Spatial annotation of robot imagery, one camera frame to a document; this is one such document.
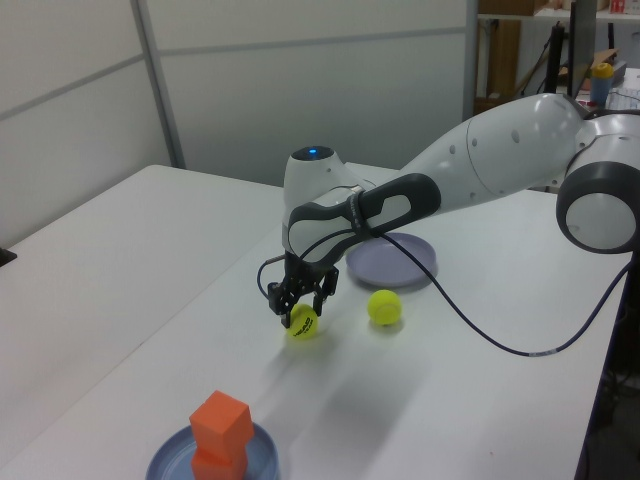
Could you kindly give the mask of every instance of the cardboard box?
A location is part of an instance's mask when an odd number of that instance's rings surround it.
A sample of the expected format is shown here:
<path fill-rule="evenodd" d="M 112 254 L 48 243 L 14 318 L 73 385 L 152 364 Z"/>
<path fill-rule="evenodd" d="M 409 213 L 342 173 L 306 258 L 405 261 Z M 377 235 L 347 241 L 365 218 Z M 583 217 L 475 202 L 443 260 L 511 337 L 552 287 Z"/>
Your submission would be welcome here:
<path fill-rule="evenodd" d="M 611 13 L 626 13 L 640 15 L 640 0 L 611 0 Z"/>
<path fill-rule="evenodd" d="M 478 0 L 478 13 L 533 16 L 547 3 L 549 0 Z"/>

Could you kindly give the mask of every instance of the black monitor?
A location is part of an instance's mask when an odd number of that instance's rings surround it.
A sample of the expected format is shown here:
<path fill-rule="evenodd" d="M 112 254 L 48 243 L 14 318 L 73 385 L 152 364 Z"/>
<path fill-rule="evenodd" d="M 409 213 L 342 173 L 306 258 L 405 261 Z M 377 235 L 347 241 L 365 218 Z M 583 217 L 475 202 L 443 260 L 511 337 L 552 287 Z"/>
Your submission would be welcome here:
<path fill-rule="evenodd" d="M 574 0 L 569 19 L 567 95 L 576 97 L 593 64 L 597 0 Z"/>

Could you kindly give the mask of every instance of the tennis ball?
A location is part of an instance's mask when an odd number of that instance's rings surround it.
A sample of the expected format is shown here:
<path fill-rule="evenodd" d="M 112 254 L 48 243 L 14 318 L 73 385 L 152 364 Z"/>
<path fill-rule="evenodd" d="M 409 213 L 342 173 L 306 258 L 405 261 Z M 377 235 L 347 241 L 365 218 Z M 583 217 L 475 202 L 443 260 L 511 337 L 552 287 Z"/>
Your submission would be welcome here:
<path fill-rule="evenodd" d="M 287 329 L 290 337 L 306 340 L 318 331 L 318 315 L 309 305 L 299 303 L 291 310 L 291 326 Z"/>
<path fill-rule="evenodd" d="M 400 320 L 402 302 L 391 290 L 378 290 L 369 298 L 367 312 L 376 325 L 393 325 Z"/>

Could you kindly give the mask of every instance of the purple plate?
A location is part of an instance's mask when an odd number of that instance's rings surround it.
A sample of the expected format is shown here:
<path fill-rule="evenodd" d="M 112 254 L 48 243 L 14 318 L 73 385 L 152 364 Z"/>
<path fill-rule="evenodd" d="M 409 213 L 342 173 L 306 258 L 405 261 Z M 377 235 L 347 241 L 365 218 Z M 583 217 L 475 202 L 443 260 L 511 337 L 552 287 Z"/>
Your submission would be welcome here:
<path fill-rule="evenodd" d="M 389 233 L 388 236 L 435 274 L 436 252 L 431 245 L 408 233 Z M 347 268 L 358 280 L 376 287 L 398 288 L 425 281 L 424 272 L 383 238 L 369 240 L 347 254 Z"/>

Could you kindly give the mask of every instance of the orange cube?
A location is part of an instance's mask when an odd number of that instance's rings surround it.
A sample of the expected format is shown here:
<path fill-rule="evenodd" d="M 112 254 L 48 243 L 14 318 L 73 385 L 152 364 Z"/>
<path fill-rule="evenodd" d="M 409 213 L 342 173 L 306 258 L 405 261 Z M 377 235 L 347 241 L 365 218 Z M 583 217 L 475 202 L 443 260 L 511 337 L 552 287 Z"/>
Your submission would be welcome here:
<path fill-rule="evenodd" d="M 195 480 L 242 480 L 247 463 L 247 454 L 244 452 L 230 461 L 197 448 L 191 459 L 191 471 Z"/>
<path fill-rule="evenodd" d="M 249 406 L 215 391 L 190 417 L 198 450 L 232 461 L 253 438 Z"/>

